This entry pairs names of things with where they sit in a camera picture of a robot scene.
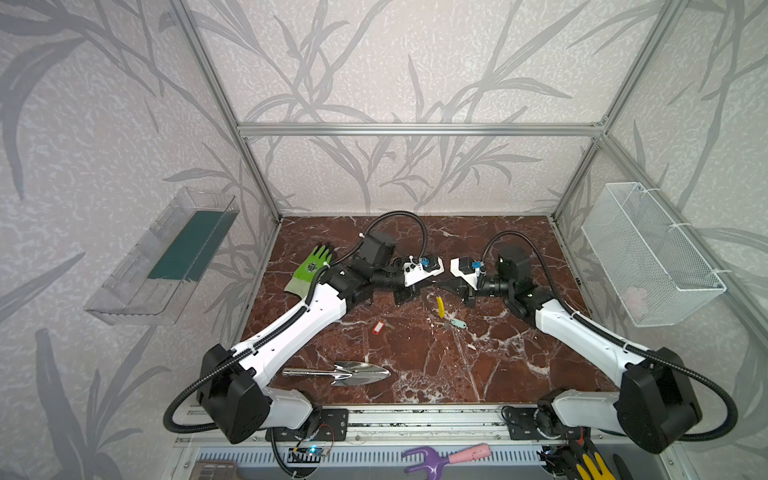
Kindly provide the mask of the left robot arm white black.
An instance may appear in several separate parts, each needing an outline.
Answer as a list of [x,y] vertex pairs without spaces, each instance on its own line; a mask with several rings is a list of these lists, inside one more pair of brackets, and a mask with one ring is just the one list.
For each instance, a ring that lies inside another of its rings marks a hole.
[[[391,259],[397,246],[377,226],[393,217],[414,220],[421,247],[400,265]],[[416,214],[395,210],[375,218],[346,254],[318,245],[295,271],[289,289],[299,301],[266,328],[226,349],[216,345],[201,364],[200,377],[174,398],[163,414],[164,428],[175,434],[221,431],[232,444],[257,431],[272,437],[292,430],[304,437],[320,427],[322,407],[298,390],[271,387],[279,370],[333,323],[339,322],[376,291],[389,291],[401,305],[444,271],[442,260],[426,252],[428,230]]]

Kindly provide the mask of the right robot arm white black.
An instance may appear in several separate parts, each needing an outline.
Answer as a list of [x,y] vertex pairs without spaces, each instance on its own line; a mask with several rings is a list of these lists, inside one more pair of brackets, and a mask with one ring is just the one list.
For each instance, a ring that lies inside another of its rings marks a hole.
[[629,438],[659,454],[671,444],[706,442],[735,429],[738,407],[732,396],[687,368],[672,350],[651,350],[611,332],[570,306],[560,293],[536,245],[505,245],[494,274],[483,260],[450,262],[452,279],[439,288],[468,307],[481,297],[499,298],[515,318],[558,339],[588,360],[615,385],[609,392],[560,387],[534,407],[502,410],[512,437],[566,439],[579,429],[597,429]]

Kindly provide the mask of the key with teal cap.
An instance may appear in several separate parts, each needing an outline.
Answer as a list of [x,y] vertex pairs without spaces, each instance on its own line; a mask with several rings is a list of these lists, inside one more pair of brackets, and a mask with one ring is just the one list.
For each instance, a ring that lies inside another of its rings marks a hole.
[[462,330],[466,330],[467,329],[467,324],[464,321],[459,320],[459,319],[451,319],[450,320],[450,324],[453,327],[458,328],[458,329],[462,329]]

